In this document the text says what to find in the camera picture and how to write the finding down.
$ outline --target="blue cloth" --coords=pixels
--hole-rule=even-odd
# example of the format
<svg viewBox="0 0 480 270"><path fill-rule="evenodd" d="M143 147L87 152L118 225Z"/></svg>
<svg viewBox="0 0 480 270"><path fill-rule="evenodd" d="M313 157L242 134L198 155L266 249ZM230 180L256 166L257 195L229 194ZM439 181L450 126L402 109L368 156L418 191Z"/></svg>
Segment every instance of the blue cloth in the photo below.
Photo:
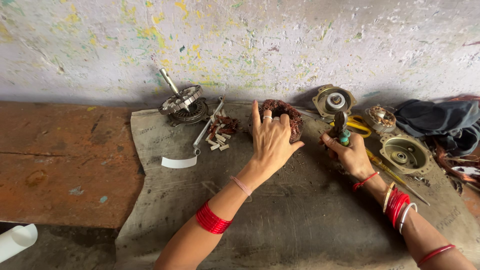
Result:
<svg viewBox="0 0 480 270"><path fill-rule="evenodd" d="M454 157L468 155L478 145L478 101L433 103L411 99L398 105L394 115L397 126L414 137L434 136Z"/></svg>

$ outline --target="rusty metal sheet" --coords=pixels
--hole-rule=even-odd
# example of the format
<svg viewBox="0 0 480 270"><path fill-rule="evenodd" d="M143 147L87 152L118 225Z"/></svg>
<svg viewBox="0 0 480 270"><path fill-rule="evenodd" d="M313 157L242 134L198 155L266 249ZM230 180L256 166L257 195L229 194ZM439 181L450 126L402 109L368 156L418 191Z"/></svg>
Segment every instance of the rusty metal sheet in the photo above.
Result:
<svg viewBox="0 0 480 270"><path fill-rule="evenodd" d="M0 221L120 228L144 181L135 110L0 102Z"/></svg>

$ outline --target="wall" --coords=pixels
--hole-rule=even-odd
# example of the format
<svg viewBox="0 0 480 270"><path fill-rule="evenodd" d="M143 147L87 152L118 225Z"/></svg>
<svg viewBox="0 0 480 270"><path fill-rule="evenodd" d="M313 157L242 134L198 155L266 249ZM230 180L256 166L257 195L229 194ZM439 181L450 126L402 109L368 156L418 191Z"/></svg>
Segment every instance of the wall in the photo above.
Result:
<svg viewBox="0 0 480 270"><path fill-rule="evenodd" d="M228 100L480 94L480 0L0 1L3 100L154 107L162 66Z"/></svg>

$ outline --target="white insulation paper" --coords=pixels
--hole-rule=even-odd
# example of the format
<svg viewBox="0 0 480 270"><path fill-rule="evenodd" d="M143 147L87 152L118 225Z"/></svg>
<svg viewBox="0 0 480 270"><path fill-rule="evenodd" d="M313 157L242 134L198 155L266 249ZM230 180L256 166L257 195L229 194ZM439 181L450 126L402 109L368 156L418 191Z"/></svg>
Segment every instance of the white insulation paper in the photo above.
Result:
<svg viewBox="0 0 480 270"><path fill-rule="evenodd" d="M188 168L197 164L197 156L187 160L169 160L162 157L162 166L173 169Z"/></svg>
<svg viewBox="0 0 480 270"><path fill-rule="evenodd" d="M0 234L0 263L35 244L37 237L35 224L15 226Z"/></svg>

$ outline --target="red bangle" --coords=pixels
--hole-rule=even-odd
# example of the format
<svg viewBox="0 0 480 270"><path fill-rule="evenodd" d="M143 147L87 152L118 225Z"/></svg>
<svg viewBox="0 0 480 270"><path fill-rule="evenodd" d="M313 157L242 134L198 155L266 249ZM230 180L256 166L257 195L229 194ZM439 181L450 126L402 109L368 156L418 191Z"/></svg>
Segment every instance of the red bangle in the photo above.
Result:
<svg viewBox="0 0 480 270"><path fill-rule="evenodd" d="M357 188L363 186L363 184L365 184L365 182L366 182L367 180L369 180L370 178L376 176L376 175L379 174L379 173L380 173L380 172L376 172L376 173L370 175L367 179L363 180L363 182L354 184L354 185L353 185L353 192L357 191Z"/></svg>
<svg viewBox="0 0 480 270"><path fill-rule="evenodd" d="M388 216L393 228L396 229L396 220L400 214L400 210L402 209L404 203L410 203L410 197L396 188L392 190L392 193L390 193L390 197L387 198L387 200L388 204L385 215Z"/></svg>
<svg viewBox="0 0 480 270"><path fill-rule="evenodd" d="M197 210L195 215L197 222L211 233L222 234L232 224L233 220L226 221L217 217L208 207L208 201Z"/></svg>
<svg viewBox="0 0 480 270"><path fill-rule="evenodd" d="M442 246L441 248L438 248L434 251L432 251L430 254L428 254L427 256L423 257L423 259L421 259L418 264L417 264L417 267L420 268L420 265L422 265L424 262L426 262L427 260L429 260L431 257L439 254L440 252L443 252L443 251L446 251L447 249L450 249L452 247L455 247L454 245L450 244L450 245L446 245L446 246Z"/></svg>

